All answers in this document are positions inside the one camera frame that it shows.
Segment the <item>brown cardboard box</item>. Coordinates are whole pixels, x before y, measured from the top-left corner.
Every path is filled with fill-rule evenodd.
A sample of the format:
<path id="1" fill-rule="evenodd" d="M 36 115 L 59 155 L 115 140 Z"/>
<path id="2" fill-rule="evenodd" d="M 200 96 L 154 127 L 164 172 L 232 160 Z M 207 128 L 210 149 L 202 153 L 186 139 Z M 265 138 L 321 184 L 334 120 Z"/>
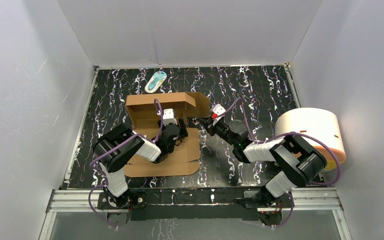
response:
<path id="1" fill-rule="evenodd" d="M 191 118 L 210 115 L 210 100 L 200 92 L 129 95 L 126 109 L 134 130 L 156 140 L 155 161 L 133 156 L 124 168 L 130 178 L 189 176 L 200 169 L 200 135 Z"/>

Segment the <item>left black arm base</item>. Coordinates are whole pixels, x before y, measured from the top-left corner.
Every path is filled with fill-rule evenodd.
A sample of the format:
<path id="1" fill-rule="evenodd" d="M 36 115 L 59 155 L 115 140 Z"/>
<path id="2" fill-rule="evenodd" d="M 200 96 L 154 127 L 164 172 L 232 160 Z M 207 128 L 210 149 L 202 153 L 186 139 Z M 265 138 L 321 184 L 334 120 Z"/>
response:
<path id="1" fill-rule="evenodd" d="M 146 208 L 147 195 L 142 191 L 127 190 L 120 196 L 115 196 L 104 188 L 99 194 L 96 208 L 104 213 L 103 218 L 110 227 L 121 227 L 121 215 L 125 214 L 125 222 L 129 222 L 134 210 L 144 210 Z"/>

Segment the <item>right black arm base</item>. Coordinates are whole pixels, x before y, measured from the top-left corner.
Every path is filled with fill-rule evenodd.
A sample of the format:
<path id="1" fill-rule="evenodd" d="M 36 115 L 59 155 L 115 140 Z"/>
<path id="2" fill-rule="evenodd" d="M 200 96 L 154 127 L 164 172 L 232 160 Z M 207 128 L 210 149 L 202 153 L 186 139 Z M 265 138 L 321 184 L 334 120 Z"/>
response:
<path id="1" fill-rule="evenodd" d="M 284 207 L 284 196 L 290 200 L 290 210 L 287 217 L 283 220 L 282 210 Z M 258 209 L 258 208 L 269 208 L 269 210 L 258 211 L 258 219 L 263 227 L 275 229 L 283 226 L 292 216 L 295 208 L 295 202 L 290 191 L 281 193 L 280 196 L 273 196 L 265 186 L 262 186 L 252 196 L 246 196 L 245 192 L 243 197 L 236 198 L 233 203 L 239 204 L 246 209 Z"/>

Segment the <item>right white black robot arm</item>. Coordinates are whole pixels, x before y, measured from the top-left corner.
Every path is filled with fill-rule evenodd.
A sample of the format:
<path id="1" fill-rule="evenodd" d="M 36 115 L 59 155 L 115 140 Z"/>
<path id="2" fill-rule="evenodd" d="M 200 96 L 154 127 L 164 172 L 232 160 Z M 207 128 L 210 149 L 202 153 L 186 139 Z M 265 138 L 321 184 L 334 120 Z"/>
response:
<path id="1" fill-rule="evenodd" d="M 211 116 L 199 122 L 211 135 L 217 135 L 233 147 L 234 157 L 241 163 L 274 162 L 280 172 L 263 185 L 252 197 L 237 200 L 239 204 L 259 203 L 275 207 L 282 195 L 296 187 L 306 187 L 326 166 L 326 158 L 297 133 L 280 139 L 257 142 L 249 137 L 242 120 L 225 123 Z"/>

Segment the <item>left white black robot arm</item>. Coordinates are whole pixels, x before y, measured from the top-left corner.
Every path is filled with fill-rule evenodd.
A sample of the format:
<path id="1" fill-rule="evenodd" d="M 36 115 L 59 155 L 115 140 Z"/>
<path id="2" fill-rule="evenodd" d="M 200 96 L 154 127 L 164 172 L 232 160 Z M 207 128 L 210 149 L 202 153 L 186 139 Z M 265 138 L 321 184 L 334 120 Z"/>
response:
<path id="1" fill-rule="evenodd" d="M 138 155 L 153 164 L 159 164 L 174 152 L 177 141 L 188 136 L 185 121 L 182 118 L 176 121 L 177 123 L 159 121 L 161 132 L 153 139 L 148 139 L 121 123 L 97 140 L 93 153 L 104 174 L 104 188 L 115 207 L 124 208 L 130 200 L 124 172 L 130 159 Z"/>

